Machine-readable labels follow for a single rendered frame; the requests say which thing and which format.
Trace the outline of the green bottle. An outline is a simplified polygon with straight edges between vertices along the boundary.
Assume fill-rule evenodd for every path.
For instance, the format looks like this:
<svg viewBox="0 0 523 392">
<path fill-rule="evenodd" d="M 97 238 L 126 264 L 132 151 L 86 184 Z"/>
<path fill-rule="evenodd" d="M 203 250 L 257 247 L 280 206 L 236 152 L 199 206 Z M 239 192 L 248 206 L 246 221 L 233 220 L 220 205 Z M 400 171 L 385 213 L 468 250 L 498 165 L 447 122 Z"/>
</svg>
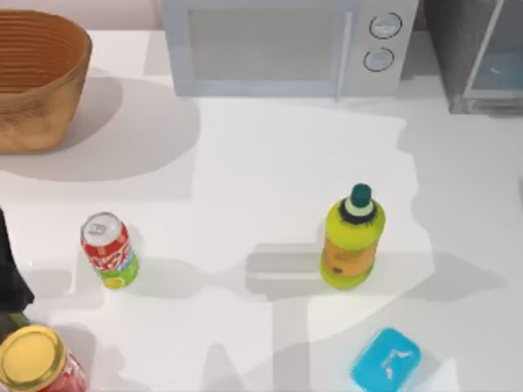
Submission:
<svg viewBox="0 0 523 392">
<path fill-rule="evenodd" d="M 372 272 L 385 224 L 381 204 L 364 183 L 354 185 L 348 196 L 332 205 L 320 257 L 324 281 L 340 290 L 362 284 Z"/>
</svg>

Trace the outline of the microwave oven door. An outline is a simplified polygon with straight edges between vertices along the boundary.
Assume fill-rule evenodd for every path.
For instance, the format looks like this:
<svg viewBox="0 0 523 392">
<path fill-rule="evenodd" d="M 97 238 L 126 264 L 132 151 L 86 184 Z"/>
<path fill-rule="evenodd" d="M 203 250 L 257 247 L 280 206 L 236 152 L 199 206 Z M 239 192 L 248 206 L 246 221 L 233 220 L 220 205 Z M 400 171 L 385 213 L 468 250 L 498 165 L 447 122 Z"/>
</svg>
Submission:
<svg viewBox="0 0 523 392">
<path fill-rule="evenodd" d="M 354 0 L 161 0 L 179 96 L 336 97 Z"/>
</svg>

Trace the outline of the pale microwave oven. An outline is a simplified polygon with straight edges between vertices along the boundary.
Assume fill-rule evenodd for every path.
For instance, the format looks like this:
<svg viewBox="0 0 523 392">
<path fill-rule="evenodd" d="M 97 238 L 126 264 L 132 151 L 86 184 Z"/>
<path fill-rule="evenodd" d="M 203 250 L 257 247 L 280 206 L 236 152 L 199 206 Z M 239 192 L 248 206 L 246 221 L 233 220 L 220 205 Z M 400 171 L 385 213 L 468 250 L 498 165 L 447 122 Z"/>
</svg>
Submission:
<svg viewBox="0 0 523 392">
<path fill-rule="evenodd" d="M 179 96 L 391 96 L 419 0 L 161 0 Z"/>
</svg>

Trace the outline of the red and green can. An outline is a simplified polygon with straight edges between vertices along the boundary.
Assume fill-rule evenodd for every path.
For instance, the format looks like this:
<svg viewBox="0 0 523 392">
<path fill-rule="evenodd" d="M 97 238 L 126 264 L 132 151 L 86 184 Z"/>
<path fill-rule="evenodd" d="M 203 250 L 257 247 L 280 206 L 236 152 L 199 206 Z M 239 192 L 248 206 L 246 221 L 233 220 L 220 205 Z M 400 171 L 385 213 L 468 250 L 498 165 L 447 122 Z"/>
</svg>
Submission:
<svg viewBox="0 0 523 392">
<path fill-rule="evenodd" d="M 138 275 L 139 262 L 127 226 L 112 212 L 98 212 L 80 229 L 80 244 L 104 286 L 120 289 Z"/>
</svg>

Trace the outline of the microwave knob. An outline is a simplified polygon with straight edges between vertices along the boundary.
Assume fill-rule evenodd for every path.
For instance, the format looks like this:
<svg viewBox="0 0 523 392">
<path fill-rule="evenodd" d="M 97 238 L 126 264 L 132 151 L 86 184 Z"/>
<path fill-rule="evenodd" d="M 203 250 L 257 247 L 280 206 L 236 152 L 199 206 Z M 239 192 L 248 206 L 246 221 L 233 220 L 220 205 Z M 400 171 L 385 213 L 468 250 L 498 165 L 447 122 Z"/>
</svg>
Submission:
<svg viewBox="0 0 523 392">
<path fill-rule="evenodd" d="M 375 16 L 369 25 L 370 33 L 377 39 L 389 39 L 396 36 L 402 28 L 402 19 L 396 13 Z"/>
<path fill-rule="evenodd" d="M 394 61 L 395 55 L 390 49 L 379 47 L 365 54 L 363 65 L 369 72 L 379 73 L 389 69 Z"/>
</svg>

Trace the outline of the blue soap bar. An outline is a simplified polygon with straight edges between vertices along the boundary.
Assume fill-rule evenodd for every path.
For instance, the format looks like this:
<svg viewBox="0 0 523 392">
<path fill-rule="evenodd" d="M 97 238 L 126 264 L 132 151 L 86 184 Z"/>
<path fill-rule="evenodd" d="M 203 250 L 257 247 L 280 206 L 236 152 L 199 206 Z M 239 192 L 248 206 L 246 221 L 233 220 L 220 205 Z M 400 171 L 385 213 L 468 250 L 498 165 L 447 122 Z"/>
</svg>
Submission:
<svg viewBox="0 0 523 392">
<path fill-rule="evenodd" d="M 360 351 L 349 375 L 364 392 L 401 392 L 421 359 L 416 343 L 385 327 Z"/>
</svg>

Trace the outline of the brown woven basket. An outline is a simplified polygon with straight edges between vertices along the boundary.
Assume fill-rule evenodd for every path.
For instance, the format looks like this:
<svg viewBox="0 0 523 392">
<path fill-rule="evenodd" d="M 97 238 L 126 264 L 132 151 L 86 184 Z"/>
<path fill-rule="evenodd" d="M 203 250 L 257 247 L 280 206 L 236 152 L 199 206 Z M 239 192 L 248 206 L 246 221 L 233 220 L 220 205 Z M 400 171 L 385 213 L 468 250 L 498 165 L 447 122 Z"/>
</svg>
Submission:
<svg viewBox="0 0 523 392">
<path fill-rule="evenodd" d="M 0 154 L 55 148 L 83 93 L 92 40 L 63 16 L 0 9 Z"/>
</svg>

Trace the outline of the grey cabinet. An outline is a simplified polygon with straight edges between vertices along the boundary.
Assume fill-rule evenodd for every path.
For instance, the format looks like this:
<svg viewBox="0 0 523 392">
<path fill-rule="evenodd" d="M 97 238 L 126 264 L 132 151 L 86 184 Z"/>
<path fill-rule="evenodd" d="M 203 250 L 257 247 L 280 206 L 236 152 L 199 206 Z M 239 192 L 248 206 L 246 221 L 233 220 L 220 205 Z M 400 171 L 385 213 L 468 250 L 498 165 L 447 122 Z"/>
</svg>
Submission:
<svg viewBox="0 0 523 392">
<path fill-rule="evenodd" d="M 523 117 L 523 0 L 424 0 L 451 114 Z"/>
</svg>

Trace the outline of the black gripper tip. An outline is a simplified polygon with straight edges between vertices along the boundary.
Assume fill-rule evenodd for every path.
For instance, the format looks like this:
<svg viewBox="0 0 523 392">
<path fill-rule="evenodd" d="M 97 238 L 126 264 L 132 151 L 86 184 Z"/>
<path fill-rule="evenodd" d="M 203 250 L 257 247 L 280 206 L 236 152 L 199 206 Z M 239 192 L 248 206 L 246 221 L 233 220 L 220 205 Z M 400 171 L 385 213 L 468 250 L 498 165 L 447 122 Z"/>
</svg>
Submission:
<svg viewBox="0 0 523 392">
<path fill-rule="evenodd" d="M 23 313 L 34 294 L 17 268 L 3 210 L 0 208 L 0 313 Z"/>
</svg>

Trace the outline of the red jar with gold lid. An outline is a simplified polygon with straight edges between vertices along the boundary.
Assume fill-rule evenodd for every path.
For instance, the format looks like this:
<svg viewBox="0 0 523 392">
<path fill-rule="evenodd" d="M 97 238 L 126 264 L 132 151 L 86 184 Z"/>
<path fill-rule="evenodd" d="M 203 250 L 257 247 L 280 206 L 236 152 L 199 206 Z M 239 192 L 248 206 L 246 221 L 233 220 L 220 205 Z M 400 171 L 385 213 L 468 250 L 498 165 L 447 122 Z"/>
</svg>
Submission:
<svg viewBox="0 0 523 392">
<path fill-rule="evenodd" d="M 83 368 L 59 334 L 30 325 L 0 344 L 0 384 L 9 392 L 87 392 Z"/>
</svg>

